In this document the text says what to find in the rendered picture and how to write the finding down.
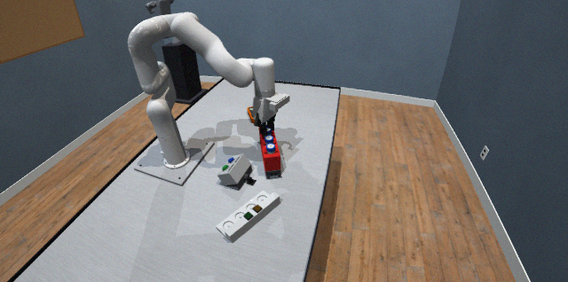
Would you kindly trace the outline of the orange pocket multimeter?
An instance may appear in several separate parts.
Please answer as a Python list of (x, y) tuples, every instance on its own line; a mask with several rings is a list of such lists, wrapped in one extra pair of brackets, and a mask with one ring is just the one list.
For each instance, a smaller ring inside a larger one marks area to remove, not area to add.
[(248, 113), (250, 115), (249, 118), (250, 118), (251, 122), (254, 123), (255, 120), (253, 120), (253, 106), (248, 107)]

